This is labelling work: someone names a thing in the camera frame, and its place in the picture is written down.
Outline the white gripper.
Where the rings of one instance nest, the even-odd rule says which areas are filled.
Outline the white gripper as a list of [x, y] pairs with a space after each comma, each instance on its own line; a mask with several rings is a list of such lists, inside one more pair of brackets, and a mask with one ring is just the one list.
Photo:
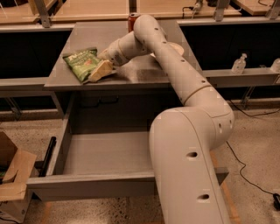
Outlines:
[[100, 62], [97, 68], [95, 68], [89, 75], [88, 80], [90, 82], [97, 82], [101, 78], [111, 74], [113, 71], [113, 65], [121, 67], [128, 62], [128, 60], [123, 56], [119, 46], [113, 44], [100, 52], [97, 57], [103, 61]]

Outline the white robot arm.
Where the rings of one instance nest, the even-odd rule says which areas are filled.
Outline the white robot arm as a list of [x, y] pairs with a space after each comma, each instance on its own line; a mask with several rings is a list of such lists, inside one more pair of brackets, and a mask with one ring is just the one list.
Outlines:
[[235, 116], [216, 89], [166, 40], [151, 15], [98, 57], [120, 67], [153, 53], [182, 106], [161, 112], [150, 127], [150, 157], [165, 224], [231, 224], [210, 150], [230, 137]]

